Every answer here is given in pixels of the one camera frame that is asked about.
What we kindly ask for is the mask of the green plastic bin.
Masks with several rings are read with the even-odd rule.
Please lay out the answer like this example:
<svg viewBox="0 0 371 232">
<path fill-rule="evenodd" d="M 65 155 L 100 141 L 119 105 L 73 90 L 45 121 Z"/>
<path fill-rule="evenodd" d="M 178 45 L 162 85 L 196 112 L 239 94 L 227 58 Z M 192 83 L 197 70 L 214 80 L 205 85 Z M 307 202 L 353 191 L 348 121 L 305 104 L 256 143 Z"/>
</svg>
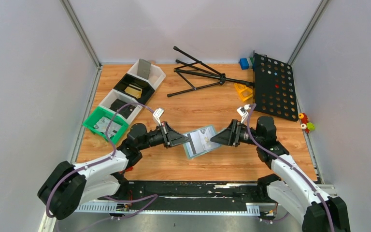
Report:
<svg viewBox="0 0 371 232">
<path fill-rule="evenodd" d="M 109 138 L 114 144 L 117 144 L 128 129 L 128 123 L 117 115 L 109 126 L 113 116 L 114 114 L 112 112 L 109 112 L 102 107 L 96 107 L 96 109 L 83 122 L 83 126 L 89 129 L 93 134 L 101 136 L 106 141 L 107 138 Z"/>
</svg>

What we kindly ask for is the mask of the white plastic bin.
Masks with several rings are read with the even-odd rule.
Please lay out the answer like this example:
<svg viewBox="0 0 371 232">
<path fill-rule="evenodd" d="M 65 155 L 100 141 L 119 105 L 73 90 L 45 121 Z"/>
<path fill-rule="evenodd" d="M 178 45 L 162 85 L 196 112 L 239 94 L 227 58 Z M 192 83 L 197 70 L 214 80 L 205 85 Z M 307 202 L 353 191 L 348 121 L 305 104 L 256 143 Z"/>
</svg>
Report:
<svg viewBox="0 0 371 232">
<path fill-rule="evenodd" d="M 134 102 L 136 102 L 136 100 L 133 97 L 116 89 L 112 89 L 99 103 L 99 106 L 111 112 L 113 115 L 125 104 Z M 117 116 L 125 120 L 128 124 L 131 124 L 142 109 L 143 107 L 141 105 L 129 104 L 124 109 L 120 110 Z"/>
<path fill-rule="evenodd" d="M 151 63 L 151 72 L 150 72 L 149 78 L 144 79 L 142 77 L 139 77 L 137 75 L 138 61 L 139 60 L 137 60 L 136 63 L 127 71 L 127 74 L 130 74 L 142 80 L 145 80 L 153 87 L 154 90 L 157 90 L 158 87 L 161 85 L 161 83 L 166 78 L 166 74 L 163 72 L 163 70 L 159 66 Z"/>
</svg>

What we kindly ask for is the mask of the black plastic bin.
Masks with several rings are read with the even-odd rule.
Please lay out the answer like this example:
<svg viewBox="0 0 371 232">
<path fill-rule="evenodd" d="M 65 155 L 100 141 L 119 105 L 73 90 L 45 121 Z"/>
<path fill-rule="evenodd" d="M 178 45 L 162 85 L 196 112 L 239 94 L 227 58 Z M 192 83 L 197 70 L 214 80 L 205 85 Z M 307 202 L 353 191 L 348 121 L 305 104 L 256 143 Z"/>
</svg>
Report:
<svg viewBox="0 0 371 232">
<path fill-rule="evenodd" d="M 144 105 L 147 104 L 155 93 L 155 89 L 150 83 L 128 73 L 121 78 L 121 80 L 114 86 L 114 89 L 133 97 L 138 103 Z"/>
</svg>

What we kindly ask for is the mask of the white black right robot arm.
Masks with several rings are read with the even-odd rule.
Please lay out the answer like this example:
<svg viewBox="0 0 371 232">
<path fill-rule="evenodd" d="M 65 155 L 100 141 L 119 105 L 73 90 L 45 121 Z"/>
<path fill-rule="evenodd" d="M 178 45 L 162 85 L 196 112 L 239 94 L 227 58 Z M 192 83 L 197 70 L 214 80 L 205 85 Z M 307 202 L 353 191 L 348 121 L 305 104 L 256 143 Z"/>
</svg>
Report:
<svg viewBox="0 0 371 232">
<path fill-rule="evenodd" d="M 277 140 L 276 131 L 270 116 L 259 117 L 255 128 L 233 119 L 211 141 L 234 147 L 240 143 L 256 145 L 258 157 L 274 172 L 258 179 L 259 195 L 281 204 L 298 221 L 302 231 L 349 232 L 345 201 L 330 196 L 300 169 Z"/>
</svg>

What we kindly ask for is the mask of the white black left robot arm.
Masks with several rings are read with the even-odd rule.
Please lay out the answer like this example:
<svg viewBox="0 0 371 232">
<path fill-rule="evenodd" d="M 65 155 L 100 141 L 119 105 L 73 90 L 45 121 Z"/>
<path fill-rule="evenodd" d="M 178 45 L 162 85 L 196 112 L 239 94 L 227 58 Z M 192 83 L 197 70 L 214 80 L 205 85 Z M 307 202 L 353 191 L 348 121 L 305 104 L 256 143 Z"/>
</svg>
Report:
<svg viewBox="0 0 371 232">
<path fill-rule="evenodd" d="M 189 141 L 165 121 L 151 131 L 142 123 L 134 124 L 126 139 L 111 153 L 84 163 L 59 163 L 38 190 L 37 197 L 44 203 L 49 217 L 65 219 L 83 203 L 121 193 L 127 183 L 122 172 L 140 161 L 141 150 L 158 145 L 171 148 Z"/>
</svg>

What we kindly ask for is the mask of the silver cards in green bin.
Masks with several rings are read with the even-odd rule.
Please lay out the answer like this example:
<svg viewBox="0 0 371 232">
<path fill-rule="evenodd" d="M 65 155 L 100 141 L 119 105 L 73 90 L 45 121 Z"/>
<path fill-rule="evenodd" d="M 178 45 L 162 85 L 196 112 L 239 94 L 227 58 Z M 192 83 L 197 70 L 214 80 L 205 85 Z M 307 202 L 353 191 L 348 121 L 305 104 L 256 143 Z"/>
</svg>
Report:
<svg viewBox="0 0 371 232">
<path fill-rule="evenodd" d="M 109 138 L 113 138 L 121 129 L 121 125 L 103 116 L 94 125 L 94 129 L 105 136 L 107 135 Z"/>
</svg>

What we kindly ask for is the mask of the gold cards in black bin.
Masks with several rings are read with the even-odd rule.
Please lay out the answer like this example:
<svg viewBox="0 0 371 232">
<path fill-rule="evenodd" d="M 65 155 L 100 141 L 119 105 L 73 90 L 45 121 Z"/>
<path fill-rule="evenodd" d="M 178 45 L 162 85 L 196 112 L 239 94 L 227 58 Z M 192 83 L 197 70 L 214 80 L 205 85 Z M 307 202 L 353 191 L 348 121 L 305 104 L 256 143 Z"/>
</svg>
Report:
<svg viewBox="0 0 371 232">
<path fill-rule="evenodd" d="M 125 88 L 125 92 L 129 95 L 131 95 L 134 98 L 140 98 L 143 92 L 143 89 L 134 85 L 128 85 Z"/>
</svg>

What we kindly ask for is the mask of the grey card holder in bin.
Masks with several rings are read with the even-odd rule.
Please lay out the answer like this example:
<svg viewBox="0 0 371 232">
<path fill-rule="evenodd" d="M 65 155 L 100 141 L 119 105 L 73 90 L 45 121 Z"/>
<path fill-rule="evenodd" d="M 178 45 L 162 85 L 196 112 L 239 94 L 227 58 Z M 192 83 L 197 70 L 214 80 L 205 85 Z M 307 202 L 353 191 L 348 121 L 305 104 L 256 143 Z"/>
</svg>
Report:
<svg viewBox="0 0 371 232">
<path fill-rule="evenodd" d="M 148 79 L 151 72 L 151 62 L 140 58 L 138 61 L 137 75 L 144 79 Z"/>
</svg>

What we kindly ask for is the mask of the black perforated music stand tray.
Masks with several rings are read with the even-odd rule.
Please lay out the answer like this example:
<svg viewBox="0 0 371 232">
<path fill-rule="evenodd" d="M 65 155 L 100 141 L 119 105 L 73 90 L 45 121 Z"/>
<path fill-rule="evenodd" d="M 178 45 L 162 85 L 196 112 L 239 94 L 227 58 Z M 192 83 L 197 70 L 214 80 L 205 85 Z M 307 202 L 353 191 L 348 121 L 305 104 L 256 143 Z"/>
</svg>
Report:
<svg viewBox="0 0 371 232">
<path fill-rule="evenodd" d="M 264 114 L 298 121 L 294 72 L 291 65 L 267 55 L 253 54 L 255 110 Z"/>
</svg>

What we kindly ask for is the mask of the red yellow green toy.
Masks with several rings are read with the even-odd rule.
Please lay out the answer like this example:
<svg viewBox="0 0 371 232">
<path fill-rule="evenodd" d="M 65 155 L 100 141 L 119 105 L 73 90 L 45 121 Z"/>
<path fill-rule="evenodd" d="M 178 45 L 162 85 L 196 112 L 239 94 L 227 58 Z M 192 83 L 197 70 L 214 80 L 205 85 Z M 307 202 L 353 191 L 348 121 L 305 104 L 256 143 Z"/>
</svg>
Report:
<svg viewBox="0 0 371 232">
<path fill-rule="evenodd" d="M 303 131 L 309 134 L 311 131 L 315 130 L 315 125 L 309 120 L 305 113 L 298 114 L 300 120 L 300 126 Z"/>
</svg>

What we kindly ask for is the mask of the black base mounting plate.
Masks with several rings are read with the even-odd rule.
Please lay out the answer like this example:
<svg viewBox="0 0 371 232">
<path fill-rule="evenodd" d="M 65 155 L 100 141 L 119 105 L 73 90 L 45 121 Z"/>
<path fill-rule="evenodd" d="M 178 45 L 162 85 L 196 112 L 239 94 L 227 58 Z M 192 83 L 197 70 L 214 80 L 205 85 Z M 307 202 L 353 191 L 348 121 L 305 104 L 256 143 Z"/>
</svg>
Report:
<svg viewBox="0 0 371 232">
<path fill-rule="evenodd" d="M 109 198 L 127 204 L 130 210 L 144 207 L 158 212 L 242 212 L 251 203 L 275 205 L 266 187 L 278 180 L 271 174 L 254 182 L 126 181 Z"/>
</svg>

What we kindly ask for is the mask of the black folding tripod stand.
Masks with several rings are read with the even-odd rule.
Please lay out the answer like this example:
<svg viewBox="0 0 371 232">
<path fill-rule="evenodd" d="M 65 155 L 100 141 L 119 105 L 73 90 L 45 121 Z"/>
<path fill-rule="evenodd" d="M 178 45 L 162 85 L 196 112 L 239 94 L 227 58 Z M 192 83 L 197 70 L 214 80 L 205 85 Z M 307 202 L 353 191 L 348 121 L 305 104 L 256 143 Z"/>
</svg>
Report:
<svg viewBox="0 0 371 232">
<path fill-rule="evenodd" d="M 173 46 L 173 50 L 179 52 L 180 54 L 186 56 L 187 58 L 191 59 L 193 62 L 192 63 L 186 63 L 183 62 L 179 59 L 176 59 L 175 62 L 177 64 L 180 64 L 180 66 L 176 67 L 173 69 L 173 72 L 176 73 L 179 77 L 181 77 L 189 86 L 189 89 L 174 92 L 174 93 L 169 93 L 167 94 L 167 97 L 173 97 L 185 93 L 189 93 L 192 91 L 197 91 L 209 87 L 214 87 L 214 86 L 222 86 L 226 82 L 231 82 L 234 84 L 241 84 L 245 85 L 247 87 L 255 87 L 256 84 L 255 82 L 252 81 L 245 81 L 245 80 L 238 80 L 238 79 L 233 79 L 233 78 L 228 78 L 225 73 L 221 73 L 218 70 L 210 67 L 209 65 L 205 64 L 201 60 L 191 56 L 187 52 L 183 51 L 182 49 L 178 48 L 177 46 Z M 200 77 L 200 78 L 208 78 L 210 80 L 215 80 L 216 82 L 211 83 L 211 84 L 206 84 L 202 86 L 195 86 L 192 84 L 186 76 L 195 76 L 195 77 Z"/>
</svg>

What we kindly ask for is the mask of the blue toy block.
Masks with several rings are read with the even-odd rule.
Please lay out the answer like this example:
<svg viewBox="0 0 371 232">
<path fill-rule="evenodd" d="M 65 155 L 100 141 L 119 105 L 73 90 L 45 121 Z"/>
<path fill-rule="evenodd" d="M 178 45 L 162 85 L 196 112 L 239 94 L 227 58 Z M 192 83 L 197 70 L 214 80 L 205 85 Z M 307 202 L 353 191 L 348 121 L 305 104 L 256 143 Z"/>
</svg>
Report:
<svg viewBox="0 0 371 232">
<path fill-rule="evenodd" d="M 239 60 L 239 65 L 242 70 L 252 69 L 254 65 L 254 58 L 253 57 L 241 58 Z"/>
</svg>

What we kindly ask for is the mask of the yellow plastic toy frame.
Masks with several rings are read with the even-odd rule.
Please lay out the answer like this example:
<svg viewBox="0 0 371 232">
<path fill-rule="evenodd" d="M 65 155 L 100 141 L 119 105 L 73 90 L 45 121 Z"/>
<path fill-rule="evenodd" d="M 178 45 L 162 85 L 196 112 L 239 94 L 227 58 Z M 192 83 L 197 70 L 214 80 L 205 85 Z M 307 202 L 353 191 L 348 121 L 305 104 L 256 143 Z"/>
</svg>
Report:
<svg viewBox="0 0 371 232">
<path fill-rule="evenodd" d="M 253 90 L 246 85 L 234 83 L 234 88 L 237 91 L 240 100 L 243 102 L 253 97 Z"/>
</svg>

